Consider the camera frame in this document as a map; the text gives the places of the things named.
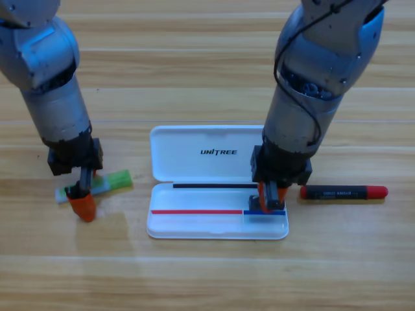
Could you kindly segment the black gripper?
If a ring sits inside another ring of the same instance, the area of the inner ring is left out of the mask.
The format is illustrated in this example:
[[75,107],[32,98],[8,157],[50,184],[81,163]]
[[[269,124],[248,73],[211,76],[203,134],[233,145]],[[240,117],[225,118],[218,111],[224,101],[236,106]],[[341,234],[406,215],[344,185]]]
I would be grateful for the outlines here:
[[65,188],[65,195],[73,212],[84,222],[95,219],[97,206],[91,194],[91,179],[103,168],[103,151],[98,138],[92,138],[92,128],[80,132],[74,139],[56,143],[44,141],[49,147],[47,163],[54,176],[71,173],[80,167],[79,180]]
[[305,185],[312,173],[311,152],[287,152],[274,144],[254,146],[250,164],[258,193],[250,197],[250,208],[284,209],[285,197],[293,184]]

